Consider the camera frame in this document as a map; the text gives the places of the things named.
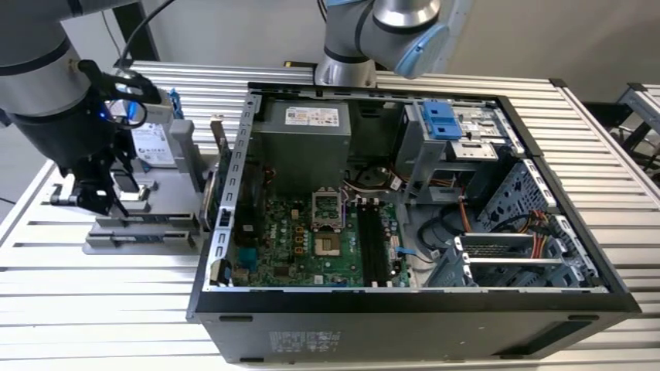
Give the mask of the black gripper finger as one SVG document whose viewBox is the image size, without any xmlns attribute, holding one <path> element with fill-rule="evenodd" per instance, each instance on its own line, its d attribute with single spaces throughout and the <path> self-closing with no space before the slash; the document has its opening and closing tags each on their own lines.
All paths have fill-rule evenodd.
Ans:
<svg viewBox="0 0 660 371">
<path fill-rule="evenodd" d="M 107 216 L 112 208 L 110 185 L 103 182 L 78 181 L 75 205 L 92 213 Z"/>
<path fill-rule="evenodd" d="M 112 149 L 112 154 L 116 160 L 111 167 L 111 174 L 116 186 L 122 192 L 136 193 L 139 191 L 139 185 L 134 177 L 130 156 L 119 148 Z"/>
</svg>

